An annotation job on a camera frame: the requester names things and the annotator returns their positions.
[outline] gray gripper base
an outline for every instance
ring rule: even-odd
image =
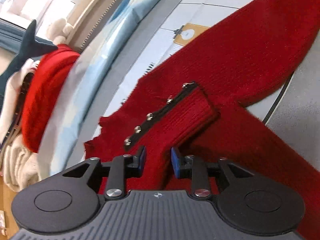
[[[38,235],[22,229],[14,240],[301,240],[295,232],[252,236],[227,225],[208,201],[180,191],[131,191],[109,201],[87,225],[61,235]]]

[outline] window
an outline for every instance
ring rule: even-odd
[[[0,18],[22,28],[37,20],[37,36],[46,39],[48,26],[67,18],[78,0],[0,0]]]

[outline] crosshair logo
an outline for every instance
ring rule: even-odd
[[[156,198],[161,198],[161,197],[163,197],[164,195],[161,194],[160,192],[157,192],[157,193],[154,194],[153,196],[156,197]]]

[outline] dark blue plush toy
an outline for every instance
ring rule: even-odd
[[[55,45],[41,43],[35,40],[36,20],[33,20],[23,36],[19,53],[10,62],[7,69],[0,76],[0,112],[4,100],[4,91],[8,79],[19,71],[28,58],[39,57],[58,49]]]

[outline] red knit garment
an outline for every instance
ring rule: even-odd
[[[222,20],[142,77],[124,105],[100,119],[101,135],[85,144],[86,157],[110,161],[145,145],[144,174],[129,179],[127,189],[186,190],[190,181],[172,177],[171,147],[208,162],[227,157],[299,192],[306,203],[299,232],[320,239],[320,173],[243,108],[279,88],[303,60],[320,27],[319,4],[254,0]],[[193,81],[201,88],[125,152],[134,127]]]
[[[60,44],[58,50],[46,54],[39,63],[22,111],[23,140],[35,153],[63,83],[79,56],[67,45]]]

